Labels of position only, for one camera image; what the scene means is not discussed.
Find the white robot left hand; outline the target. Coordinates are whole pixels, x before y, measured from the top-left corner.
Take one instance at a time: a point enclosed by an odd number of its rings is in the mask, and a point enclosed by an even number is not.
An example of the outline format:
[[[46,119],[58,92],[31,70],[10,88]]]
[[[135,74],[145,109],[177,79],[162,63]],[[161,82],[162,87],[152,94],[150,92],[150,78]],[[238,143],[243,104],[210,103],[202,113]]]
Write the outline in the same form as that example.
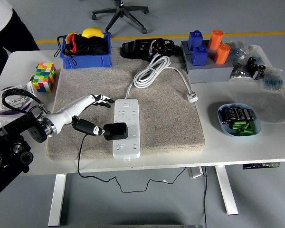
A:
[[[64,106],[56,113],[45,114],[40,120],[46,128],[46,134],[49,137],[58,135],[63,126],[73,123],[79,115],[91,105],[111,107],[114,100],[105,95],[85,95],[72,103]]]

